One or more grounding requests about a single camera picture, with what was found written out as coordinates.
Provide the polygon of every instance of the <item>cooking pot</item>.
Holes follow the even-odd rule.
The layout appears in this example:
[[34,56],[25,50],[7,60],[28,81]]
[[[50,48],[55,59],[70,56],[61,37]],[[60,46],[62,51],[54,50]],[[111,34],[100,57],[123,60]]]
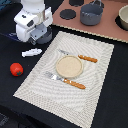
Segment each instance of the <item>cooking pot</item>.
[[122,27],[128,30],[128,5],[122,7],[119,10],[119,17]]
[[94,4],[95,1],[81,7],[80,21],[85,25],[96,25],[101,20],[103,13],[103,8],[101,7],[101,0],[99,0],[100,5]]

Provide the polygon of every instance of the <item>plate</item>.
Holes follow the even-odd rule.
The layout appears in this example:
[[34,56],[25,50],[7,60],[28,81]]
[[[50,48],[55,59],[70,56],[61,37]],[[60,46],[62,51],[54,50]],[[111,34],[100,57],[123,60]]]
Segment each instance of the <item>plate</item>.
[[64,78],[74,78],[82,73],[83,63],[78,57],[67,55],[57,61],[56,71]]

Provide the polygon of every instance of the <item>striped placemat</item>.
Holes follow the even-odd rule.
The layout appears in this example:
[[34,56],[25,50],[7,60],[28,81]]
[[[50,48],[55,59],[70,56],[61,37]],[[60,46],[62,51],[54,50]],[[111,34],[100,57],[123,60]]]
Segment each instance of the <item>striped placemat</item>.
[[[90,128],[114,46],[93,39],[59,32],[14,96],[83,128]],[[55,64],[64,55],[57,49],[98,59],[82,60],[83,73],[72,79],[85,90],[44,76],[56,75]]]

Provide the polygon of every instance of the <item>white robot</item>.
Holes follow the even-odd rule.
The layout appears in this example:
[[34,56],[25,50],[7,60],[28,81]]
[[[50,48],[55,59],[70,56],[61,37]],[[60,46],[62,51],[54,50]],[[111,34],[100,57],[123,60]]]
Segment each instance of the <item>white robot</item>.
[[53,22],[51,7],[45,9],[44,0],[21,0],[21,4],[23,8],[14,18],[17,37],[35,44]]

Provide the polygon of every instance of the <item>red tomato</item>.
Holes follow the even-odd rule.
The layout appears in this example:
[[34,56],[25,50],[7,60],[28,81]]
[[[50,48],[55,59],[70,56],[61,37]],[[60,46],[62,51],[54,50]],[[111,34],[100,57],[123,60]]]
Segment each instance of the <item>red tomato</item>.
[[23,73],[23,67],[19,63],[13,63],[10,66],[10,71],[13,76],[20,76]]

